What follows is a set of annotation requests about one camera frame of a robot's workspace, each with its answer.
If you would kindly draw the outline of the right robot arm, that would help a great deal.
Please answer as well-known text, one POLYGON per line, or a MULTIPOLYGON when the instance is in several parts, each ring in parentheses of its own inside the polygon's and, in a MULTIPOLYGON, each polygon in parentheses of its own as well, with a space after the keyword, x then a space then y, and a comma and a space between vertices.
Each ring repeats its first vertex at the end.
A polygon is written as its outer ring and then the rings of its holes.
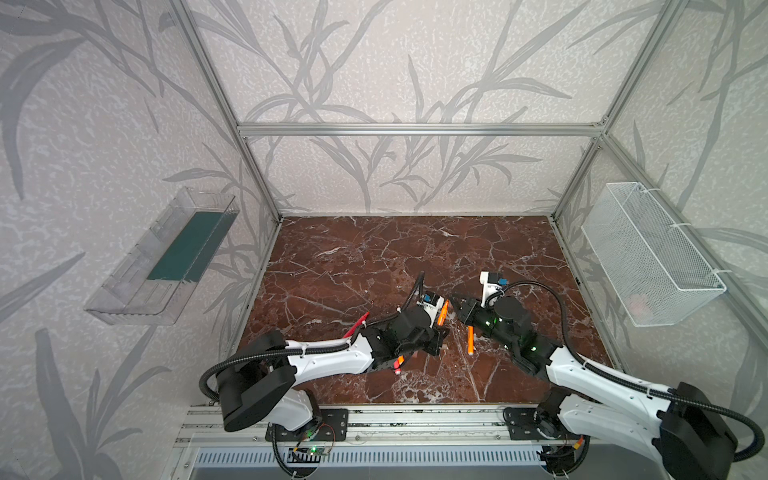
POLYGON ((537 333, 529 311, 513 297, 485 306, 455 296, 451 304, 463 324, 502 346, 520 370, 555 387, 553 401, 540 407, 555 429, 643 455, 672 479, 725 479, 734 463, 765 446, 756 422, 711 404, 688 383, 672 388, 643 381, 537 333))

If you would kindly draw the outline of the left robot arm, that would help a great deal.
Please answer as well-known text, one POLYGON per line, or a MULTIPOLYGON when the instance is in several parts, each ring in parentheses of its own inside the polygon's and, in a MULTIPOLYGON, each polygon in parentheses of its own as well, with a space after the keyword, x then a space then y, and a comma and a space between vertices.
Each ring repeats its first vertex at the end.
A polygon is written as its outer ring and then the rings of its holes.
POLYGON ((314 396, 298 387, 337 375, 400 371, 417 352, 437 357, 448 334, 447 307, 418 304, 370 324, 361 317, 339 339, 299 342, 274 330, 208 368, 198 387, 220 406, 227 432, 261 421, 302 432, 322 418, 314 396))

